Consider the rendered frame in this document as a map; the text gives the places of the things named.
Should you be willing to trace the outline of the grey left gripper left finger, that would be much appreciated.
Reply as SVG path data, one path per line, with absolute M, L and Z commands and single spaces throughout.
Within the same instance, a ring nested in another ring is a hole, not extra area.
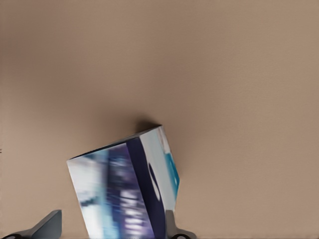
M 9 234 L 1 239 L 60 239 L 62 211 L 54 210 L 30 229 Z

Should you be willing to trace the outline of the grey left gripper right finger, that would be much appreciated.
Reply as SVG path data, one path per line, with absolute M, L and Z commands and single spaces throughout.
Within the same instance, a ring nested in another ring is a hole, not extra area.
M 172 210 L 165 211 L 165 220 L 167 239 L 196 239 L 195 233 L 177 227 Z

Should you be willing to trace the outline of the blue and white printed box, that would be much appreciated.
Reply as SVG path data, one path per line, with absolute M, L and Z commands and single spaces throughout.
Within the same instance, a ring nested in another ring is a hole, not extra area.
M 67 161 L 89 239 L 165 239 L 179 175 L 163 126 Z

